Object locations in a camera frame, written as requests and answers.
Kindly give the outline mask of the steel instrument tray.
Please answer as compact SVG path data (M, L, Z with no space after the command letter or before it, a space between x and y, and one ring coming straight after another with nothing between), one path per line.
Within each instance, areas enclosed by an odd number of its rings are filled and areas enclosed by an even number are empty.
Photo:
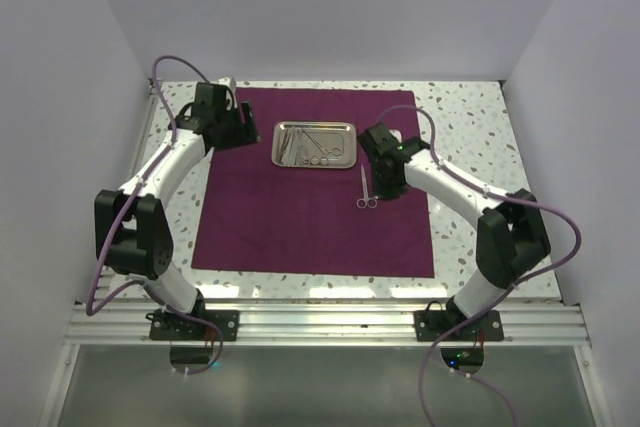
M281 146L283 135L287 129L296 129L298 132L296 162L292 166L282 166L278 164L277 156ZM306 130L316 140L324 144L327 148L338 147L342 150L339 157L331 156L328 166L304 166L302 160L305 152L304 144L300 143L299 131ZM310 152L314 148L306 145ZM318 122L318 121L282 121L274 128L271 160L277 167L299 168L299 169L334 169L346 170L355 166L358 158L358 145L356 140L356 128L346 122Z

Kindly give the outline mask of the small steel scissors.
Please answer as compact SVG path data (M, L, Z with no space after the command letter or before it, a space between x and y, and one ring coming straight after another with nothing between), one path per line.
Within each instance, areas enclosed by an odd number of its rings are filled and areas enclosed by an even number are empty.
M366 169L363 164L360 165L360 180L362 195L356 200L357 208L361 210L375 209L377 207L378 201L369 193Z

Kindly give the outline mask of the purple cloth wrap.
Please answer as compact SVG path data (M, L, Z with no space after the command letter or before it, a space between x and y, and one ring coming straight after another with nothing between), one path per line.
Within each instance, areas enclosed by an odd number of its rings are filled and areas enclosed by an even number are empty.
M348 122L358 130L384 119L405 137L420 133L407 90L250 88L258 144L212 157L192 266L203 271L345 276L434 275L428 201L410 190L360 209L360 168L282 168L271 160L281 121Z

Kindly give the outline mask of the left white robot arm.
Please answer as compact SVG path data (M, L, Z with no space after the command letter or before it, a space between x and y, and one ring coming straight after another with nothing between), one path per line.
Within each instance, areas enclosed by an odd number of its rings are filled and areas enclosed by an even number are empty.
M199 82L194 98L170 113L168 131L140 170L116 190L94 200L97 267L110 268L140 285L165 309L185 339L201 337L207 314L201 295L173 261L167 219L169 201L189 172L209 153L253 145L260 137L248 102L236 98L232 78Z

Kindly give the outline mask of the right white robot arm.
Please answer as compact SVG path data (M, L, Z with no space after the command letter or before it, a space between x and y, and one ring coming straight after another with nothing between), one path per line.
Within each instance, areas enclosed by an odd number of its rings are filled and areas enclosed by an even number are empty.
M531 192L509 193L447 164L418 137L399 141L379 122L357 141L369 162L374 196L391 201L410 189L429 194L476 232L476 271L445 307L451 336L468 339L481 327L479 312L550 253L544 222Z

